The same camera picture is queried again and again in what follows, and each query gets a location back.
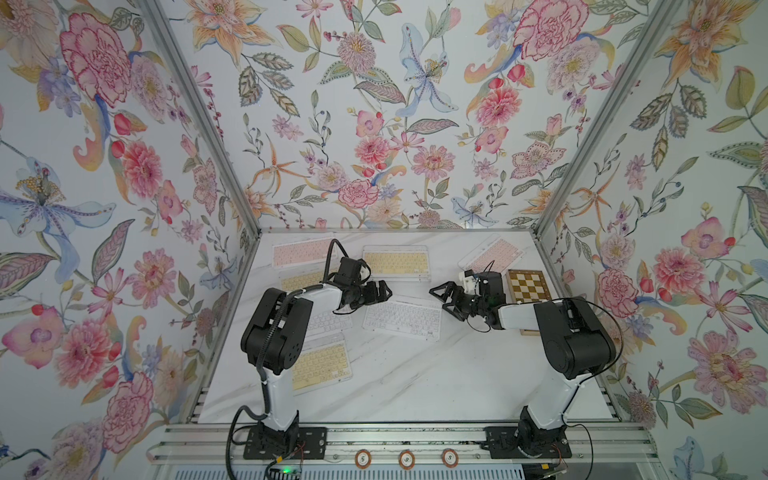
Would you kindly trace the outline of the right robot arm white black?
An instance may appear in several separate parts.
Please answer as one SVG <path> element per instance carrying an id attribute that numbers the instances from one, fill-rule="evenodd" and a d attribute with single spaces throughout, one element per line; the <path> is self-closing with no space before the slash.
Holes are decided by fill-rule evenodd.
<path id="1" fill-rule="evenodd" d="M 566 413 L 580 387 L 619 357 L 594 312 L 596 305 L 581 297 L 509 303 L 500 273 L 471 270 L 461 283 L 445 282 L 429 294 L 460 321 L 480 317 L 493 330 L 539 333 L 549 371 L 523 407 L 515 432 L 518 449 L 529 456 L 565 438 Z"/>

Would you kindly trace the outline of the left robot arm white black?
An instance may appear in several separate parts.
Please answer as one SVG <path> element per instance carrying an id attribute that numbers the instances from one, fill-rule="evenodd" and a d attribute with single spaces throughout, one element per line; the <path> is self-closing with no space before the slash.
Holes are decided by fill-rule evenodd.
<path id="1" fill-rule="evenodd" d="M 354 313 L 392 296 L 386 281 L 370 278 L 364 260 L 349 257 L 341 259 L 336 272 L 326 271 L 319 283 L 291 292 L 267 289 L 240 341 L 262 388 L 264 413 L 257 419 L 277 432 L 286 432 L 298 422 L 291 369 L 302 352 L 314 313 Z"/>

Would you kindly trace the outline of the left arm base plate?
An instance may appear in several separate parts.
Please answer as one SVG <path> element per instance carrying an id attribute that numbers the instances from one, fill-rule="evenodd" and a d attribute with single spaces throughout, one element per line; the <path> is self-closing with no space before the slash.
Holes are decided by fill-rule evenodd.
<path id="1" fill-rule="evenodd" d="M 262 424 L 252 426 L 245 440 L 245 460 L 323 460 L 327 447 L 325 427 L 302 427 L 294 422 L 287 430 L 274 430 Z"/>

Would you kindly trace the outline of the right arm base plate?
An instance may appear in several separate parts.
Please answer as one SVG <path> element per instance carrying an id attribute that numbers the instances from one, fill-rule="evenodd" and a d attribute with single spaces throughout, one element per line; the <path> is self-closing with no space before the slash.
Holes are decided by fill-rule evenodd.
<path id="1" fill-rule="evenodd" d="M 482 448 L 492 459 L 569 459 L 572 451 L 565 429 L 544 430 L 535 425 L 489 426 Z"/>

